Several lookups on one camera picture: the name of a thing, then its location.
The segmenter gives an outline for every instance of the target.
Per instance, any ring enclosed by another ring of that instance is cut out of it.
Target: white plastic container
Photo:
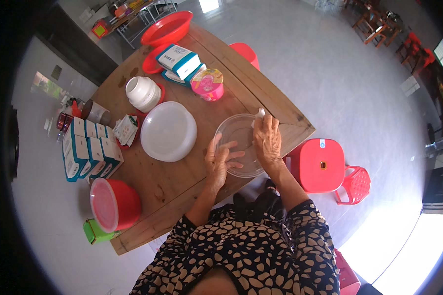
[[[146,116],[140,138],[142,149],[148,156],[163,162],[176,162],[194,147],[197,124],[183,105],[165,102]]]
[[[151,111],[159,102],[161,89],[148,77],[136,76],[131,78],[125,91],[129,102],[143,113]]]

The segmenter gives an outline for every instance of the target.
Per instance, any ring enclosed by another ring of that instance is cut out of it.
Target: polka dot shirt
[[[239,222],[231,204],[212,210],[204,226],[183,216],[130,294],[186,294],[215,267],[239,294],[340,293],[328,224],[307,200],[285,224],[267,213],[259,223]]]

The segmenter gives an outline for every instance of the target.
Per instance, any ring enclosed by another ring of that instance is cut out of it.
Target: small red chair
[[[290,173],[306,193],[337,190],[344,179],[344,153],[333,139],[309,139],[285,158],[290,158]]]
[[[361,282],[354,273],[353,269],[349,267],[346,260],[343,258],[338,249],[334,249],[336,254],[336,267],[340,270],[339,280],[340,280],[340,294],[341,295],[356,295],[358,293]]]
[[[233,43],[229,45],[233,48],[237,53],[239,53],[242,57],[246,58],[246,60],[252,64],[259,71],[259,62],[257,61],[257,55],[248,44],[244,43]]]
[[[369,195],[371,189],[371,178],[365,168],[346,166],[345,172],[348,169],[354,169],[354,171],[344,178],[342,187],[346,190],[349,201],[342,202],[338,191],[335,191],[338,205],[356,205]]]

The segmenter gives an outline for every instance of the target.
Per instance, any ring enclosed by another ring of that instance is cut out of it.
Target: wooden table
[[[123,230],[111,241],[118,255],[169,232],[190,209],[205,184],[204,156],[208,142],[226,118],[240,113],[256,114],[259,108],[264,108],[280,122],[282,156],[315,131],[301,111],[269,79],[211,33],[191,23],[188,35],[178,43],[198,53],[208,68],[217,68],[223,73],[225,94],[219,101],[206,102],[191,89],[167,82],[160,74],[144,74],[141,65],[152,50],[147,46],[125,60],[92,97],[110,110],[112,127],[117,119],[135,111],[125,94],[126,82],[136,75],[149,76],[164,85],[165,101],[176,101],[187,108],[198,129],[194,148],[178,162],[166,163],[150,158],[139,142],[122,151],[125,162],[112,178],[123,180],[136,189],[141,197],[142,215],[133,227]],[[228,174],[216,201],[237,192],[251,180]]]

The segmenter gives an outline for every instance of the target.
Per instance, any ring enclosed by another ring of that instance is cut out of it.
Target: elderly woman
[[[132,294],[332,294],[340,293],[328,225],[281,156],[279,121],[266,115],[254,124],[257,158],[271,178],[266,191],[246,204],[210,211],[224,185],[231,142],[217,153],[209,143],[206,185],[175,225],[154,261],[136,280]]]

